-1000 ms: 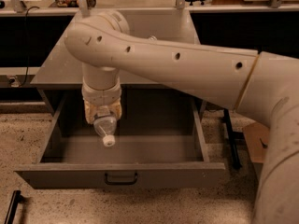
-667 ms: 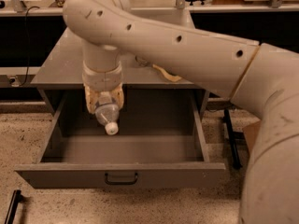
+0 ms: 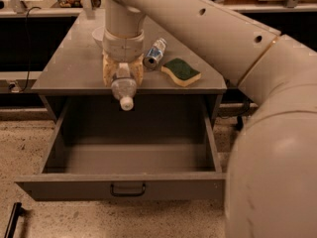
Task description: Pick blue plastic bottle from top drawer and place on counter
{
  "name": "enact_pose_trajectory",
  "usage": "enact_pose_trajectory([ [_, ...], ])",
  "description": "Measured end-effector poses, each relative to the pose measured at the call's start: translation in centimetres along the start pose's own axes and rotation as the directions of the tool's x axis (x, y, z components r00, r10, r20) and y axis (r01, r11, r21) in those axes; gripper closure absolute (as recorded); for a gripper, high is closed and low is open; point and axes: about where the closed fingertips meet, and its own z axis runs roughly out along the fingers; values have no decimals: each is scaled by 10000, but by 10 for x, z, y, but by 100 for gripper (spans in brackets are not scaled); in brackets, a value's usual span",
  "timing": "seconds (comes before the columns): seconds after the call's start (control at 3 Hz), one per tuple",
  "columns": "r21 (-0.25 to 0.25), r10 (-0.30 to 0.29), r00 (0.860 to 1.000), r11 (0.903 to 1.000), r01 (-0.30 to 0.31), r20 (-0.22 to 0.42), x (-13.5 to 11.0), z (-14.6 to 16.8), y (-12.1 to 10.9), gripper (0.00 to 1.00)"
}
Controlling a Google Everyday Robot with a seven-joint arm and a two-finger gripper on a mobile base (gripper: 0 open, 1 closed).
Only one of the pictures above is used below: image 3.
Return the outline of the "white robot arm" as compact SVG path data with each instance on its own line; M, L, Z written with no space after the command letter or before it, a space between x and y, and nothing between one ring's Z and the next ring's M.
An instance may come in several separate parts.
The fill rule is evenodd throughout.
M114 0L149 16L258 110L226 178L227 238L317 238L317 55L209 0Z

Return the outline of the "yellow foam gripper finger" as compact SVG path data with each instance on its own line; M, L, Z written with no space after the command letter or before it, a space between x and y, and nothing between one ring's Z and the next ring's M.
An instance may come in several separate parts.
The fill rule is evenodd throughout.
M113 74L116 70L116 62L106 53L103 54L103 81L106 86L111 85Z
M144 78L144 68L143 63L138 59L133 61L130 64L130 70L132 72L132 75L137 83L137 86L140 86L143 82Z

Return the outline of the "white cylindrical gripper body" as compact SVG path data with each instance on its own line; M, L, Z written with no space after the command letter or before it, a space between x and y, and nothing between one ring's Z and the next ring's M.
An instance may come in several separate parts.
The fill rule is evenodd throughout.
M120 38L108 31L103 36L103 51L112 60L118 62L132 62L143 54L144 32L133 38Z

